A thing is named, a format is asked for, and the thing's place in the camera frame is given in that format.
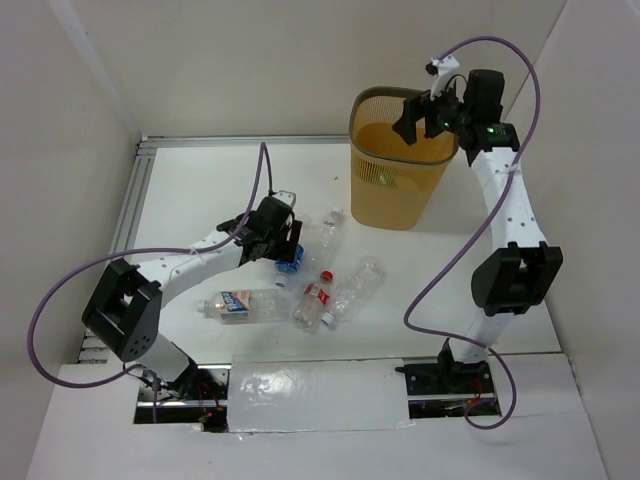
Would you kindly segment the blue label plastic bottle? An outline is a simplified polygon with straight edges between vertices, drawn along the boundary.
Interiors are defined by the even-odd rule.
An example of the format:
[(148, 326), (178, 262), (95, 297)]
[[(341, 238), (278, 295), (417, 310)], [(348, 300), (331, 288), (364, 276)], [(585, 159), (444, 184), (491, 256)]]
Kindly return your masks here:
[(304, 248), (302, 245), (298, 245), (291, 261), (282, 260), (275, 263), (276, 275), (274, 277), (274, 283), (278, 288), (285, 288), (290, 277), (299, 271), (303, 256)]

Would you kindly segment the clear bottle blue-white cap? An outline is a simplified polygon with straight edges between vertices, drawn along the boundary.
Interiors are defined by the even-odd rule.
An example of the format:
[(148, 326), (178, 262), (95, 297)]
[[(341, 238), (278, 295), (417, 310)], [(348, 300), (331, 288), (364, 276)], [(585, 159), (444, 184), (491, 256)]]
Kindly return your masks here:
[(379, 259), (363, 257), (332, 290), (321, 322), (333, 329), (348, 321), (373, 296), (385, 280), (386, 272)]

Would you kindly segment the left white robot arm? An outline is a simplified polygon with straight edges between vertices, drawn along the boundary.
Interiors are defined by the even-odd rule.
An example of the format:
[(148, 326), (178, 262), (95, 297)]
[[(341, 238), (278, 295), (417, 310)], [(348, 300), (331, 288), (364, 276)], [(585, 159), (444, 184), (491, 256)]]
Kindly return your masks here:
[(82, 321), (119, 360), (139, 362), (157, 375), (176, 399), (213, 382), (182, 349), (159, 333), (161, 310), (201, 282), (262, 258), (291, 261), (302, 222), (295, 218), (296, 195), (278, 191), (262, 199), (245, 223), (219, 224), (184, 253), (138, 265), (114, 260), (104, 270)]

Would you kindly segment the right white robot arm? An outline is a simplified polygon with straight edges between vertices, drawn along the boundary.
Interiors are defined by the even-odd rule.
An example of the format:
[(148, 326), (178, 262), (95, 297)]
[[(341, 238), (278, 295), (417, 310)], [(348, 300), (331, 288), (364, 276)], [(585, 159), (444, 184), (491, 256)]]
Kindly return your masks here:
[(563, 254), (548, 244), (537, 224), (516, 160), (522, 151), (516, 130), (500, 120), (503, 74), (473, 70), (464, 93), (457, 95), (453, 69), (432, 62), (427, 71), (434, 78), (431, 89), (405, 100), (393, 129), (408, 145), (417, 141), (418, 121), (424, 121), (427, 139), (444, 132), (456, 136), (493, 217), (492, 253), (471, 276), (476, 317), (463, 339), (447, 339), (438, 356), (438, 384), (457, 392), (508, 325), (544, 300)]

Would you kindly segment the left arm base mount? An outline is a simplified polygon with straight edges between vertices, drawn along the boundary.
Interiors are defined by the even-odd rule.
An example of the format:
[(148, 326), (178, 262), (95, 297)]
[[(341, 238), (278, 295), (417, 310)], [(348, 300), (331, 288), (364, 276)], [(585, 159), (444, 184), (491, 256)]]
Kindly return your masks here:
[(154, 384), (147, 370), (131, 374), (138, 381), (133, 423), (192, 424), (203, 432), (226, 433), (230, 373), (230, 364), (199, 365), (194, 386), (181, 393), (164, 382)]

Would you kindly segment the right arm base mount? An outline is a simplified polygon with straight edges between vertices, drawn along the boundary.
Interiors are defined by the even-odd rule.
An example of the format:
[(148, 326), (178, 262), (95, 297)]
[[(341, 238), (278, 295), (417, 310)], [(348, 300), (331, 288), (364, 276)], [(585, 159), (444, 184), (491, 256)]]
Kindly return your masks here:
[(464, 364), (453, 358), (448, 342), (436, 359), (417, 360), (396, 367), (404, 378), (409, 418), (463, 417), (501, 414), (489, 364)]

